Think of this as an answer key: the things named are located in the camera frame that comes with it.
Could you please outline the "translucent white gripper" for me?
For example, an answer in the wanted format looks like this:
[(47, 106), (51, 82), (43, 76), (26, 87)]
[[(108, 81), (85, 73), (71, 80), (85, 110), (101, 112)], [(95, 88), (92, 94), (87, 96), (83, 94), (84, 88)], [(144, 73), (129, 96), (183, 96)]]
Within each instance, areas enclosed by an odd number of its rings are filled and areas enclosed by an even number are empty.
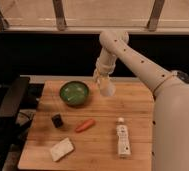
[(97, 69), (94, 70), (93, 78), (96, 83), (110, 80), (110, 77), (108, 75), (102, 75)]

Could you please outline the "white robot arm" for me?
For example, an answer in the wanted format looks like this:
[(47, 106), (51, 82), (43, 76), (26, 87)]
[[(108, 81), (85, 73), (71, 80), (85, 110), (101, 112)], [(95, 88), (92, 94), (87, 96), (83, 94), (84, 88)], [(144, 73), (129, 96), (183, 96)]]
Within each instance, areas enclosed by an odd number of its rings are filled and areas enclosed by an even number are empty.
[(128, 46), (124, 31), (105, 30), (94, 71), (95, 82), (104, 96), (115, 87), (109, 75), (121, 60), (152, 92), (152, 171), (189, 171), (189, 84)]

